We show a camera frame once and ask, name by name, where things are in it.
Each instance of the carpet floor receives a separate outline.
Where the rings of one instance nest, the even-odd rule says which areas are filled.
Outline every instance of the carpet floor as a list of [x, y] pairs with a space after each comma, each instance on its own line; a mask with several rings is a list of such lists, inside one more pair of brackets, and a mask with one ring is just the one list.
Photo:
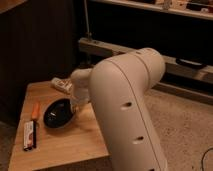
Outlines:
[[[145, 102], [161, 140], [170, 171], [200, 171], [204, 152], [213, 147], [213, 106], [150, 90]], [[0, 170], [8, 168], [15, 128], [0, 122]], [[205, 171], [213, 170], [213, 151], [204, 158]], [[109, 158], [45, 170], [111, 171]]]

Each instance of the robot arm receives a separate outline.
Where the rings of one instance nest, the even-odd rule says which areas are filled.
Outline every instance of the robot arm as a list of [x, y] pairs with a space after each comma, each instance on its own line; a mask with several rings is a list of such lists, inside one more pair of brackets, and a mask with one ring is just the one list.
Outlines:
[[162, 56], [144, 48], [107, 58], [89, 74], [91, 103], [115, 171], [168, 171], [143, 99], [164, 71]]

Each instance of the pen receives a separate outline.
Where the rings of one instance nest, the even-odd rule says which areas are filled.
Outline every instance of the pen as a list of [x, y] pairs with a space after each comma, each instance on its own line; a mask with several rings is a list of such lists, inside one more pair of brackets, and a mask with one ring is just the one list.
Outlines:
[[31, 113], [31, 120], [24, 124], [24, 151], [36, 148], [36, 123], [40, 114], [40, 102], [36, 102]]

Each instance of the table surface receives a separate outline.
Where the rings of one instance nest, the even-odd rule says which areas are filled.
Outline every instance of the table surface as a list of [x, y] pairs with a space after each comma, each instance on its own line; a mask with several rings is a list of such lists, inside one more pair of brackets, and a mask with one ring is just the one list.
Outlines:
[[[38, 170], [108, 156], [91, 104], [78, 110], [74, 119], [62, 128], [47, 128], [43, 114], [48, 106], [69, 98], [51, 87], [50, 82], [29, 84], [20, 116], [9, 170]], [[37, 148], [23, 151], [24, 123], [30, 120], [33, 106], [40, 101]]]

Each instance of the wire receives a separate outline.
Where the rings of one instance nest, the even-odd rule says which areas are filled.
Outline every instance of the wire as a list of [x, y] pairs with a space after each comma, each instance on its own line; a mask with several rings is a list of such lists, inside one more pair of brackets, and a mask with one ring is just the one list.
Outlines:
[[202, 156], [202, 159], [201, 159], [201, 171], [205, 171], [205, 169], [204, 169], [204, 158], [205, 158], [206, 154], [211, 150], [213, 150], [213, 147], [209, 148], [208, 150], [205, 151], [205, 153], [203, 153], [203, 156]]

